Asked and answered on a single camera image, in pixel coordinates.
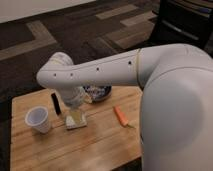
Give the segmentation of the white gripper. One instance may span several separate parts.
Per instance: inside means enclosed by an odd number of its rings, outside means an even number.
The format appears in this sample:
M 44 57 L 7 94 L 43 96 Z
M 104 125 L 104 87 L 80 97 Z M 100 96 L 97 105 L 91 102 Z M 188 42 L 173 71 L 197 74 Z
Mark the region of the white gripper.
M 82 87 L 74 87 L 70 90 L 63 90 L 60 92 L 60 96 L 67 107 L 70 107 L 70 115 L 75 122 L 80 122 L 82 120 L 82 112 L 78 108 L 83 104 L 92 103 L 92 98 L 88 93 L 85 93 Z

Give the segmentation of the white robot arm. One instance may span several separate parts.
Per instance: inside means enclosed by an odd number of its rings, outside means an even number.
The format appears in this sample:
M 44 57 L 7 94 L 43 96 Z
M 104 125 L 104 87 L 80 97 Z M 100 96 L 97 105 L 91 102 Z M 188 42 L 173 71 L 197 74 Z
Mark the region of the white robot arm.
M 74 87 L 140 87 L 142 171 L 213 171 L 213 58 L 204 50 L 151 46 L 77 65 L 57 52 L 36 79 L 66 104 Z

